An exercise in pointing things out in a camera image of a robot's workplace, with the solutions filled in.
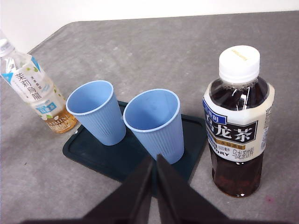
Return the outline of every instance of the gray table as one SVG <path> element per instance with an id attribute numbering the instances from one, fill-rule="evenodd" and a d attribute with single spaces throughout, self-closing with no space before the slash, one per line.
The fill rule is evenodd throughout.
<path id="1" fill-rule="evenodd" d="M 31 51 L 67 97 L 105 79 L 121 101 L 152 88 L 176 92 L 182 113 L 203 117 L 202 96 L 218 57 L 247 44 L 261 53 L 260 76 L 276 89 L 260 188 L 244 199 L 221 193 L 206 146 L 191 186 L 230 218 L 299 220 L 299 12 L 70 23 Z M 1 223 L 82 217 L 120 183 L 62 154 L 75 129 L 53 133 L 1 81 Z M 156 199 L 149 223 L 159 223 Z"/>

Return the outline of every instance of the blue plastic cup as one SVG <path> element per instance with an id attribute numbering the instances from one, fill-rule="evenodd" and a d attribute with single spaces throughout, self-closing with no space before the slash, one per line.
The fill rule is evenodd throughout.
<path id="1" fill-rule="evenodd" d="M 111 83 L 88 82 L 71 93 L 66 109 L 102 144 L 112 146 L 126 135 L 121 110 Z"/>
<path id="2" fill-rule="evenodd" d="M 155 160 L 161 154 L 173 164 L 183 156 L 180 101 L 174 92 L 154 89 L 137 95 L 126 106 L 123 119 Z"/>

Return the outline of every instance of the plastic bottle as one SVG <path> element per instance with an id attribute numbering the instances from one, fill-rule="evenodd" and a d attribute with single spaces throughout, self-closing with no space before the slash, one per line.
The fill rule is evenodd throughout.
<path id="1" fill-rule="evenodd" d="M 0 40 L 1 75 L 23 101 L 56 133 L 72 129 L 77 120 L 65 108 L 65 98 L 35 58 L 17 52 L 7 39 Z"/>
<path id="2" fill-rule="evenodd" d="M 216 186 L 245 197 L 259 186 L 274 88 L 258 77 L 259 52 L 234 46 L 219 58 L 220 78 L 203 98 Z"/>

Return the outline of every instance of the oolong tea bottle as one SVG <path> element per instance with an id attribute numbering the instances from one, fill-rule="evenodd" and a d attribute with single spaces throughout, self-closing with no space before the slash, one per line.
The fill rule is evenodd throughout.
<path id="1" fill-rule="evenodd" d="M 249 196 L 261 180 L 274 88 L 258 77 L 259 65 L 253 47 L 226 49 L 203 98 L 212 177 L 230 196 Z"/>

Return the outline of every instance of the black tray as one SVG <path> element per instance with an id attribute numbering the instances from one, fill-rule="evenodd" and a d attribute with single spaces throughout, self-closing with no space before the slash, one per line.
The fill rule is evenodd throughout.
<path id="1" fill-rule="evenodd" d="M 119 105 L 123 113 L 127 103 L 119 101 Z M 186 181 L 189 181 L 206 142 L 206 128 L 203 119 L 183 114 L 182 123 L 185 152 L 183 157 L 172 166 Z M 149 155 L 128 128 L 125 138 L 120 143 L 105 146 L 82 125 L 65 143 L 63 154 L 120 182 L 124 181 L 142 159 Z"/>

